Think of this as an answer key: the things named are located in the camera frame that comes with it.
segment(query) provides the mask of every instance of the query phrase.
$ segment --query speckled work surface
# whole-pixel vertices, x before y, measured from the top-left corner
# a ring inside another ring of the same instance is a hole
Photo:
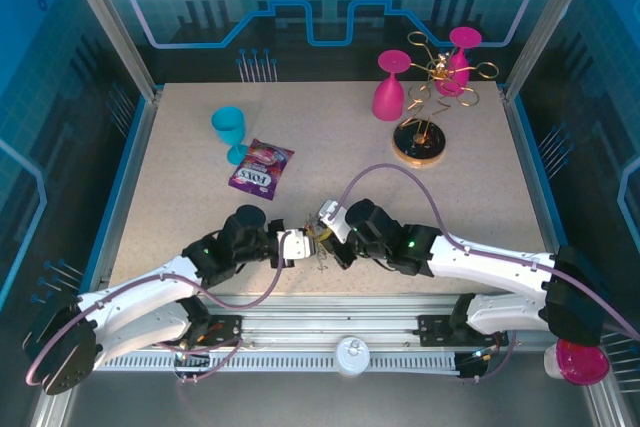
[[[111,285],[162,265],[192,241],[222,227],[246,203],[267,219],[301,226],[326,199],[338,199],[362,169],[380,162],[402,164],[391,147],[396,122],[371,114],[376,82],[169,84],[158,108],[120,244]],[[432,192],[449,230],[475,242],[542,251],[543,244],[498,90],[493,82],[473,87],[481,101],[456,105],[435,122],[447,147],[434,164],[414,172]],[[245,111],[247,143],[258,138],[295,151],[273,201],[227,185],[234,167],[228,146],[216,137],[211,115],[224,105]],[[423,112],[437,110],[430,100]],[[350,203],[368,197],[404,223],[436,225],[423,194],[396,171],[364,177]],[[284,271],[280,294],[384,295],[491,292],[472,282],[408,277],[386,272],[370,260],[342,271],[316,258]],[[214,291],[263,292],[273,278],[268,262],[248,265]]]

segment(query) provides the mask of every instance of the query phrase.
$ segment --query pink wine glass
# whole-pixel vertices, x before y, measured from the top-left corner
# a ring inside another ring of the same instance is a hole
[[[408,70],[411,58],[401,50],[387,50],[378,57],[378,65],[391,75],[373,94],[373,115],[380,120],[398,120],[404,111],[404,89],[395,74]]]
[[[451,34],[449,34],[449,39],[458,50],[449,59],[448,70],[451,72],[469,67],[469,62],[464,56],[464,51],[465,49],[473,49],[480,45],[480,42],[482,42],[480,32],[471,27],[456,27],[451,31]],[[470,72],[470,70],[456,72],[451,76],[452,80],[449,81],[437,80],[436,89],[447,97],[457,97],[464,92],[463,87],[466,87],[469,82]]]

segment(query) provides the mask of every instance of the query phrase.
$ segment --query candy wrapper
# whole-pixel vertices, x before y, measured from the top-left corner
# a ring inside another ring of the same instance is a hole
[[[229,179],[229,185],[273,200],[280,176],[293,154],[293,150],[253,139],[247,155]]]

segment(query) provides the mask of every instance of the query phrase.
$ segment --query blue cup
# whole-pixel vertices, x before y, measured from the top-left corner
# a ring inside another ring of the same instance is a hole
[[[220,140],[232,146],[227,153],[227,160],[233,165],[239,165],[249,149],[246,145],[242,145],[246,134],[242,111],[231,105],[222,107],[211,117],[211,125]]]

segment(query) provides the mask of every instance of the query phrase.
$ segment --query round wooden disc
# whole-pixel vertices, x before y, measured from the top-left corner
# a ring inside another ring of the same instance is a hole
[[[425,119],[416,119],[406,127],[396,127],[393,131],[393,150],[398,156],[414,165],[426,165],[436,161],[444,151],[444,132],[433,122],[427,128]]]

